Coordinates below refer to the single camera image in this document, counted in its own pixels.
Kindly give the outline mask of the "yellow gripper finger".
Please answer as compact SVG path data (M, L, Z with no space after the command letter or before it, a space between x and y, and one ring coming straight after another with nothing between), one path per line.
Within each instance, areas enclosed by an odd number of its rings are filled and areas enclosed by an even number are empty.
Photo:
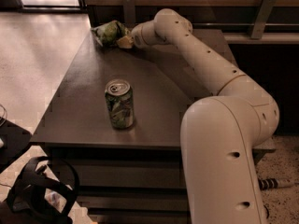
M134 40L126 35L117 40L117 45L121 49L131 49L134 46Z

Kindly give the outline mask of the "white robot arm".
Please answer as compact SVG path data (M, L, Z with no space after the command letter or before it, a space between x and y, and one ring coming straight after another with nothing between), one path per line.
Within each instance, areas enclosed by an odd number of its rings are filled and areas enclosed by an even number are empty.
M172 9L138 24L131 36L141 49L176 47L209 92L187 109L180 128L192 224L267 224L252 149L275 132L277 102Z

